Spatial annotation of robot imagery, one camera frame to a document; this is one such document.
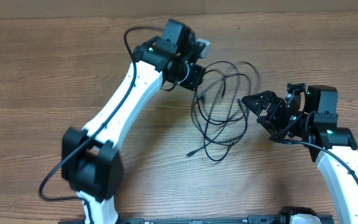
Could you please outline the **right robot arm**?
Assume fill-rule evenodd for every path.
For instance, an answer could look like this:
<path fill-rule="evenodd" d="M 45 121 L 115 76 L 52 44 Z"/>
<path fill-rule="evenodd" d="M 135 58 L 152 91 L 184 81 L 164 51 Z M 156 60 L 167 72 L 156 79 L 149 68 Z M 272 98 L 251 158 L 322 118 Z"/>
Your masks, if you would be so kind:
<path fill-rule="evenodd" d="M 287 96 L 267 90 L 241 103 L 280 144 L 308 148 L 328 186 L 339 223 L 358 223 L 358 145 L 349 128 L 337 125 L 338 92 L 333 86 L 287 85 Z"/>

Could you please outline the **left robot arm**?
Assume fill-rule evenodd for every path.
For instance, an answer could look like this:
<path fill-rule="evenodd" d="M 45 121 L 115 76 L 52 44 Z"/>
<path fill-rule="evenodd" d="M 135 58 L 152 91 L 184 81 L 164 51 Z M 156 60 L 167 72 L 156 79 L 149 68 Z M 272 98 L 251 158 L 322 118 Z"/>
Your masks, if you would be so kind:
<path fill-rule="evenodd" d="M 127 74 L 101 111 L 81 130 L 67 129 L 62 177 L 83 204 L 82 223 L 117 223 L 114 195 L 124 175 L 119 151 L 131 126 L 165 82 L 195 90 L 205 71 L 196 62 L 209 48 L 191 28 L 168 20 L 161 35 L 128 50 Z"/>

